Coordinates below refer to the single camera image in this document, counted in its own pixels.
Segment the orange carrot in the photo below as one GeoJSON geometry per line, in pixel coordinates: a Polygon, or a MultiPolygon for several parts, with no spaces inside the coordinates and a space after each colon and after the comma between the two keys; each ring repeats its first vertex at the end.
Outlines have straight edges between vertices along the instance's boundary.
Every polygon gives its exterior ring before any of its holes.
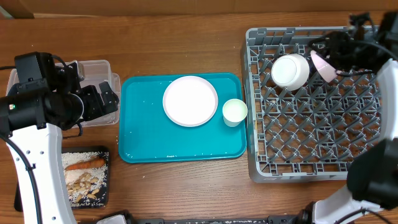
{"type": "Polygon", "coordinates": [[[83,162],[69,165],[68,167],[65,168],[65,170],[70,171],[70,170],[78,170],[78,169],[94,169],[94,168],[99,168],[99,167],[104,166],[105,163],[106,163],[105,159],[96,158],[96,159],[92,159],[90,161],[83,161],[83,162]]]}

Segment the pink bowl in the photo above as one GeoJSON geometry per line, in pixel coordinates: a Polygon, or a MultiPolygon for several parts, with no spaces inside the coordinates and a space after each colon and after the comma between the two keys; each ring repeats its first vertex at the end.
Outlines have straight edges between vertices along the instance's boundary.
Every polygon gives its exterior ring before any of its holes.
{"type": "Polygon", "coordinates": [[[336,69],[322,59],[321,56],[316,53],[316,51],[312,50],[310,55],[317,72],[324,79],[324,81],[330,83],[337,77],[336,69]]]}

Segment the white paper cup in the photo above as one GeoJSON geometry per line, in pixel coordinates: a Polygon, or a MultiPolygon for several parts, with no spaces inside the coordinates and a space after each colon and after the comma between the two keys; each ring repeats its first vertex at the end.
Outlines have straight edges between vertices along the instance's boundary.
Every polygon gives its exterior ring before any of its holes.
{"type": "Polygon", "coordinates": [[[230,99],[223,105],[222,114],[224,123],[229,127],[235,127],[246,118],[248,108],[244,101],[230,99]]]}

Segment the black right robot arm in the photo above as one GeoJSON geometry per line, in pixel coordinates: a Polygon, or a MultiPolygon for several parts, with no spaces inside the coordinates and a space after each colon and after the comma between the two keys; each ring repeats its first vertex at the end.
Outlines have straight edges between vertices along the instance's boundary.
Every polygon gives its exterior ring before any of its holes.
{"type": "Polygon", "coordinates": [[[369,13],[350,15],[347,31],[333,31],[308,43],[317,72],[333,78],[375,74],[382,96],[377,144],[350,165],[346,184],[324,200],[300,211],[294,223],[352,223],[397,207],[397,12],[384,14],[372,36],[365,38],[369,13]]]}

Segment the white plate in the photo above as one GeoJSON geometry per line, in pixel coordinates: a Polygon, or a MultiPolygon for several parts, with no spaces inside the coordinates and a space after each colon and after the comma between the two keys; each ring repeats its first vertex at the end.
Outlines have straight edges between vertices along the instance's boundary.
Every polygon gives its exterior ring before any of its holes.
{"type": "Polygon", "coordinates": [[[183,127],[196,127],[208,122],[218,108],[214,86],[198,76],[183,76],[164,91],[162,105],[167,117],[183,127]]]}

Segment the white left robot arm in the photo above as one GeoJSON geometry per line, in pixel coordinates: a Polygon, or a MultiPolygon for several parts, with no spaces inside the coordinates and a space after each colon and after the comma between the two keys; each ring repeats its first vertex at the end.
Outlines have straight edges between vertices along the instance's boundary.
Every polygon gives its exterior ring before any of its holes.
{"type": "Polygon", "coordinates": [[[17,171],[25,223],[75,223],[62,166],[63,131],[119,109],[110,83],[84,83],[88,62],[18,55],[17,82],[1,97],[1,139],[17,171]]]}

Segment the white bowl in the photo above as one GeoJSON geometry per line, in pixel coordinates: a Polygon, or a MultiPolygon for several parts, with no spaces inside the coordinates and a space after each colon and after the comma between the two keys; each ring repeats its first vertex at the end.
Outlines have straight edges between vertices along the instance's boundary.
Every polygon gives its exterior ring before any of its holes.
{"type": "Polygon", "coordinates": [[[310,74],[310,66],[305,57],[299,54],[288,54],[279,57],[272,65],[273,82],[289,91],[304,86],[310,74]]]}

